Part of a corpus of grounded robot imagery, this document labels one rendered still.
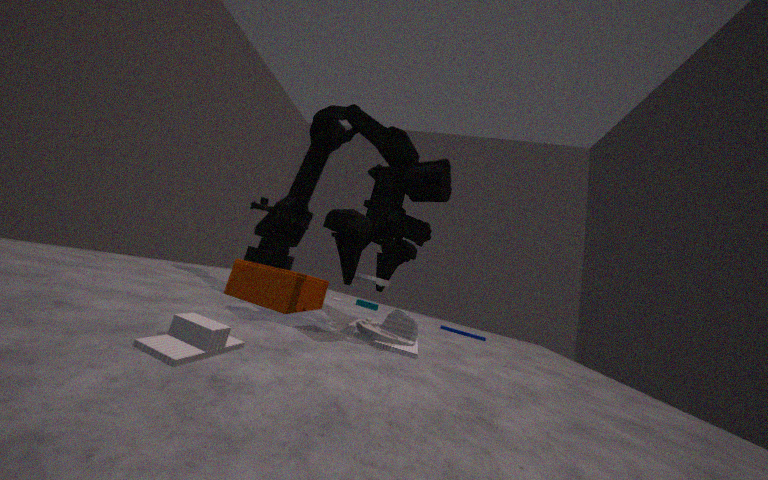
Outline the teal flat bar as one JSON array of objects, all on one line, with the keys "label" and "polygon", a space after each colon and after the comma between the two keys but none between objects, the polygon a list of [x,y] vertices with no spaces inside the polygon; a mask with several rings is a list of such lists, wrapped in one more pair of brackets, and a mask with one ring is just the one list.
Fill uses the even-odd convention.
[{"label": "teal flat bar", "polygon": [[377,311],[378,310],[378,306],[379,306],[377,304],[373,304],[373,303],[366,302],[366,301],[359,300],[359,299],[357,299],[356,305],[364,307],[364,308],[368,308],[368,309],[371,309],[371,310],[374,310],[374,311]]}]

